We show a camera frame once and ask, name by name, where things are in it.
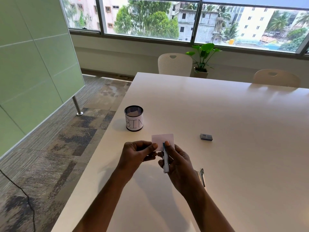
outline hand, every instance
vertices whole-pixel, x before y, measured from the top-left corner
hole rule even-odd
[[[186,152],[175,145],[175,149],[168,141],[165,142],[165,149],[168,152],[169,169],[168,176],[170,177],[175,188],[188,200],[192,194],[198,193],[199,189],[203,189],[201,181],[193,169],[190,158]],[[162,157],[163,153],[159,152],[158,156]],[[163,168],[164,161],[158,161]]]
[[[129,181],[142,162],[155,159],[156,148],[158,148],[156,143],[148,141],[126,142],[116,170],[124,172]]]

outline potted plant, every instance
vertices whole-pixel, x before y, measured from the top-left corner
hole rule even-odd
[[[196,64],[196,66],[194,67],[194,69],[195,69],[194,77],[207,78],[207,76],[208,76],[207,69],[212,68],[211,66],[209,66],[207,64],[207,62],[211,58],[211,56],[214,55],[214,53],[219,52],[221,50],[215,49],[213,43],[206,43],[202,46],[194,45],[192,47],[198,51],[198,54],[200,56],[200,62],[198,62],[192,57],[192,55],[195,54],[194,51],[189,51],[189,52],[186,53],[187,55],[191,56],[191,58],[195,61],[195,63],[193,63],[193,64]]]

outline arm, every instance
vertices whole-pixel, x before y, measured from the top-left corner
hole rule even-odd
[[[169,154],[168,176],[175,188],[186,199],[201,232],[234,232],[228,221],[203,188],[187,153],[177,145],[175,149],[165,142]]]
[[[73,232],[104,232],[126,183],[143,161],[154,160],[157,144],[147,141],[125,143],[119,163]]]

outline plant pot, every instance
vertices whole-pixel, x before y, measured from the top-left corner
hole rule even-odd
[[[196,71],[195,68],[194,68],[194,75],[193,75],[193,77],[206,79],[207,76],[208,76],[208,72]]]

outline white card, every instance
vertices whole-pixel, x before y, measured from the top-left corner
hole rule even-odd
[[[165,141],[169,141],[172,147],[175,148],[173,134],[157,134],[151,136],[151,142],[158,144],[158,148],[155,151],[163,151],[163,143]]]

